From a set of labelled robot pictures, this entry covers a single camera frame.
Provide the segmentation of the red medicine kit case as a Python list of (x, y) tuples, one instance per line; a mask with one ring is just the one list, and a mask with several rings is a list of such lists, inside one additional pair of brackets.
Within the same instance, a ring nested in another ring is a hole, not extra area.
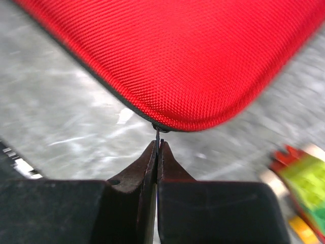
[(169, 131), (227, 121), (324, 22), (324, 1), (18, 1), (119, 100)]

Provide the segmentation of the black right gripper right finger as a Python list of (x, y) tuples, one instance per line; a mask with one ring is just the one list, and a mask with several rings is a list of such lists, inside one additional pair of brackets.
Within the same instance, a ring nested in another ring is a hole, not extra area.
[(158, 155), (157, 218), (161, 243), (289, 243), (267, 184), (196, 180), (165, 141)]

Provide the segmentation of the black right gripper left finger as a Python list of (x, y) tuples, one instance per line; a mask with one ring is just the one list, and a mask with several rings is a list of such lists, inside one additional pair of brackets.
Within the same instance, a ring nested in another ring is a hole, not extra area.
[(1, 144), (1, 243), (152, 243), (156, 143), (108, 180), (45, 178)]

